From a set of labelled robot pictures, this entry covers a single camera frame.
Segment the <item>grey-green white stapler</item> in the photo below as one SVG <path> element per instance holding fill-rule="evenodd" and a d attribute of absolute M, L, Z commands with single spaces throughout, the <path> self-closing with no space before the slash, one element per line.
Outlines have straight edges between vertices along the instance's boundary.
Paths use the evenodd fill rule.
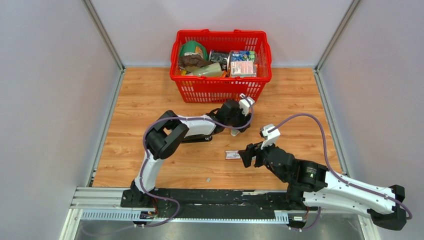
<path fill-rule="evenodd" d="M 230 130 L 230 134 L 231 136 L 235 137 L 240 133 L 240 131 L 238 129 L 231 129 Z"/>

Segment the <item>black stapler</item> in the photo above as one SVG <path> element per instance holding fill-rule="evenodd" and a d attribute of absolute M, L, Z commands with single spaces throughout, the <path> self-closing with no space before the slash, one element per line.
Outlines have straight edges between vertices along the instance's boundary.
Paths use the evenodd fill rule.
<path fill-rule="evenodd" d="M 201 143 L 201 142 L 210 142 L 213 139 L 212 135 L 205 135 L 205 134 L 197 134 L 197 135 L 190 135 L 186 136 L 182 140 L 182 144 L 188 144 L 188 143 Z"/>

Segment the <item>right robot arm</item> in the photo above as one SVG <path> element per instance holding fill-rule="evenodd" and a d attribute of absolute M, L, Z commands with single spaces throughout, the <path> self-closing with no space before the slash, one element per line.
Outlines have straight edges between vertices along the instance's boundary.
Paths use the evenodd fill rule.
<path fill-rule="evenodd" d="M 410 216 L 402 206 L 405 189 L 400 185 L 375 186 L 333 173 L 326 165 L 297 159 L 275 144 L 251 143 L 238 154 L 245 168 L 264 166 L 288 184 L 284 204 L 290 210 L 321 208 L 351 212 L 392 231 L 402 230 Z"/>

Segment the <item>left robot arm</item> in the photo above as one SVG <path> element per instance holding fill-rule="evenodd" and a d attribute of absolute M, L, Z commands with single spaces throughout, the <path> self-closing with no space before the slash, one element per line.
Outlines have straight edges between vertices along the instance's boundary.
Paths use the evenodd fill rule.
<path fill-rule="evenodd" d="M 141 169 L 123 199 L 148 207 L 153 201 L 151 191 L 156 186 L 163 162 L 175 153 L 180 144 L 209 142 L 226 128 L 234 136 L 248 129 L 256 102 L 244 94 L 240 97 L 238 101 L 229 99 L 220 108 L 201 116 L 186 117 L 168 110 L 152 123 L 143 134 Z"/>

